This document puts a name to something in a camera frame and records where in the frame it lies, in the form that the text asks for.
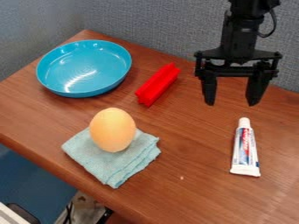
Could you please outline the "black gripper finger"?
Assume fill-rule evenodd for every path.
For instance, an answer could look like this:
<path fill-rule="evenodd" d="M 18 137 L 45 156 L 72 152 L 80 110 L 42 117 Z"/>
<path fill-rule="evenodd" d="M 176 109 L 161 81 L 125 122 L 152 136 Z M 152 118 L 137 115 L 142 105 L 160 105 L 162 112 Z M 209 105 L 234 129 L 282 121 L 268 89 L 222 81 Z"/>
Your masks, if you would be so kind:
<path fill-rule="evenodd" d="M 213 72 L 204 71 L 200 76 L 201 92 L 205 103 L 212 106 L 214 103 L 217 78 Z"/>
<path fill-rule="evenodd" d="M 254 106 L 258 104 L 262 94 L 266 90 L 268 83 L 272 79 L 272 74 L 266 72 L 269 69 L 268 62 L 257 62 L 253 65 L 253 73 L 246 79 L 246 104 Z"/>

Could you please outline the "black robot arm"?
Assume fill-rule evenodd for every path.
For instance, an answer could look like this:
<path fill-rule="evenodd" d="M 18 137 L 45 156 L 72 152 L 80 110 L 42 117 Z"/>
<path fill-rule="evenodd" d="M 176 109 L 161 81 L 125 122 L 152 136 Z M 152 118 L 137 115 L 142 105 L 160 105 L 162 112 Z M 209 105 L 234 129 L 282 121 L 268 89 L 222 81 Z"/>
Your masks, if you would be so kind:
<path fill-rule="evenodd" d="M 257 37 L 266 38 L 276 30 L 273 8 L 280 0 L 228 0 L 224 14 L 220 44 L 217 48 L 197 51 L 194 76 L 200 79 L 201 93 L 208 105 L 213 105 L 218 77 L 246 77 L 246 104 L 254 106 L 266 86 L 277 76 L 280 52 L 256 49 Z"/>

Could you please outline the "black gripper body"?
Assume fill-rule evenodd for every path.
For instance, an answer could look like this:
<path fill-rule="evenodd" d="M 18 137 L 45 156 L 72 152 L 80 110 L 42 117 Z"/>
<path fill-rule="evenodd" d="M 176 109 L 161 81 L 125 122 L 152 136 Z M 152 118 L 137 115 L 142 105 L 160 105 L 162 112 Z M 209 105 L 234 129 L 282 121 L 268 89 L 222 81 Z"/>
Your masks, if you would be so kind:
<path fill-rule="evenodd" d="M 194 75 L 204 79 L 214 77 L 249 77 L 256 70 L 276 77 L 277 62 L 282 55 L 256 49 L 257 37 L 270 35 L 258 32 L 264 12 L 258 15 L 226 10 L 217 48 L 194 53 Z"/>

